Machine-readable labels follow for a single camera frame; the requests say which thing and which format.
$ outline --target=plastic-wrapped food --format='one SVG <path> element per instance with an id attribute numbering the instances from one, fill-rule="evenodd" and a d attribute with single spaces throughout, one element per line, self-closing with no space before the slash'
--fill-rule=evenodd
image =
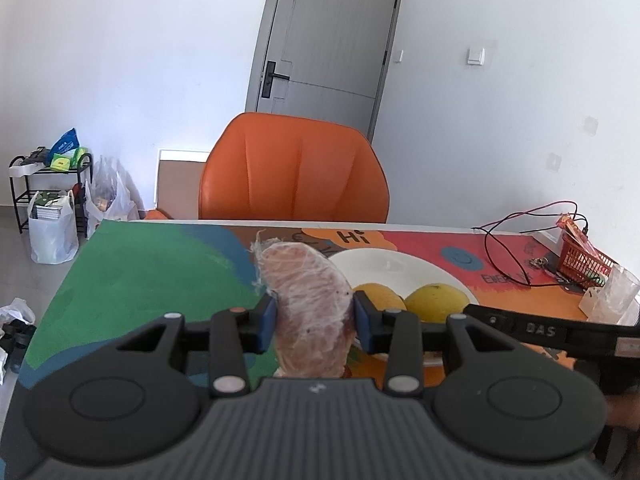
<path id="1" fill-rule="evenodd" d="M 274 343 L 280 374 L 340 377 L 355 335 L 347 279 L 302 243 L 268 240 L 252 249 L 260 280 L 278 297 Z"/>

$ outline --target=white plastic bag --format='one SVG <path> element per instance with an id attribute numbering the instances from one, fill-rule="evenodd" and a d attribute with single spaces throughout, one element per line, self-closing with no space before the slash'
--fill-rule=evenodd
<path id="1" fill-rule="evenodd" d="M 115 159 L 101 156 L 95 167 L 93 181 L 87 181 L 84 188 L 88 238 L 105 219 L 126 221 L 140 218 Z"/>
<path id="2" fill-rule="evenodd" d="M 36 322 L 36 315 L 22 298 L 14 298 L 10 304 L 0 307 L 0 332 L 2 334 L 4 334 L 2 325 L 11 323 L 14 319 L 18 319 L 27 325 L 32 325 Z"/>
<path id="3" fill-rule="evenodd" d="M 29 202 L 29 240 L 31 259 L 38 264 L 61 264 L 72 260 L 78 252 L 78 231 L 74 212 L 74 194 L 69 191 L 68 200 L 60 210 L 57 220 L 31 218 L 37 193 Z"/>

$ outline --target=blue package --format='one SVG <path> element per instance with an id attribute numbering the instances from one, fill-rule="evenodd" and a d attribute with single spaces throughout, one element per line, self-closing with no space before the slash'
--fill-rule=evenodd
<path id="1" fill-rule="evenodd" d="M 74 150 L 80 147 L 80 143 L 78 142 L 78 136 L 76 135 L 76 129 L 71 128 L 66 134 L 58 139 L 51 149 L 49 150 L 49 155 L 47 155 L 47 166 L 51 165 L 51 161 L 53 160 L 53 156 L 58 153 L 62 155 L 63 153 L 69 152 L 70 150 Z"/>

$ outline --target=clear plastic cup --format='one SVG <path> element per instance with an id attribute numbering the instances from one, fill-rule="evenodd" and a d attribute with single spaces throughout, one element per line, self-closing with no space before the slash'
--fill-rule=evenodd
<path id="1" fill-rule="evenodd" d="M 624 267 L 614 264 L 588 321 L 616 324 L 640 291 L 640 280 Z"/>

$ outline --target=door handle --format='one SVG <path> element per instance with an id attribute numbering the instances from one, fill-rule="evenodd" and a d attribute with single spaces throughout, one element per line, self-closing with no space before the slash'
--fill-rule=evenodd
<path id="1" fill-rule="evenodd" d="M 271 86 L 273 85 L 274 78 L 284 79 L 284 81 L 289 81 L 291 79 L 288 75 L 276 74 L 276 62 L 267 61 L 267 70 L 264 74 L 264 83 L 262 85 L 262 94 L 260 97 L 265 99 L 269 99 L 271 97 Z"/>

